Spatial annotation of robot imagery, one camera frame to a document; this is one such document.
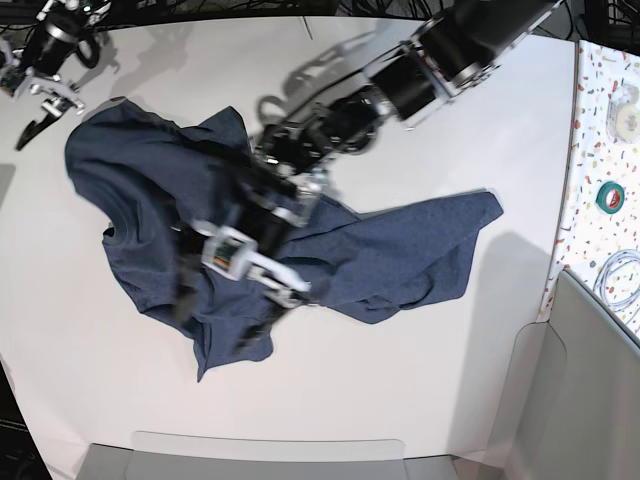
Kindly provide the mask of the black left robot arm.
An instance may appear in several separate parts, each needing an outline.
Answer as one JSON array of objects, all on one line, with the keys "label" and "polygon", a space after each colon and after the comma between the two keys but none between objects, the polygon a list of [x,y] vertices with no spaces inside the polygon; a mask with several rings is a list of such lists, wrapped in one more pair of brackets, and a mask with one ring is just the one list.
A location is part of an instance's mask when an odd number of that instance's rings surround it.
[{"label": "black left robot arm", "polygon": [[352,93],[331,103],[313,94],[267,126],[252,154],[225,153],[240,209],[227,225],[203,220],[174,225],[173,321],[182,325],[191,317],[202,267],[265,288],[268,316],[242,333],[236,352],[264,338],[290,310],[309,304],[310,283],[275,255],[291,230],[308,224],[328,184],[328,163],[366,151],[387,120],[414,128],[486,80],[499,58],[556,8],[554,1],[457,1],[360,67],[363,83]]}]

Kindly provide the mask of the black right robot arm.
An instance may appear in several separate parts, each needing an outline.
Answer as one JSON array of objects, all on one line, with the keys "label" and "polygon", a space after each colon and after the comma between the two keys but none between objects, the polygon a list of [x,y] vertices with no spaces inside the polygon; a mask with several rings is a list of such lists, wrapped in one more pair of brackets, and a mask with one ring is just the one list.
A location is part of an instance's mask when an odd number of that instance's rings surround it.
[{"label": "black right robot arm", "polygon": [[69,110],[84,111],[79,87],[65,83],[59,70],[72,55],[87,69],[98,65],[101,47],[94,30],[110,10],[109,1],[48,1],[36,15],[33,34],[22,49],[13,50],[6,40],[1,41],[1,90],[13,99],[26,92],[46,96],[41,103],[44,118],[25,127],[16,150],[22,150]]}]

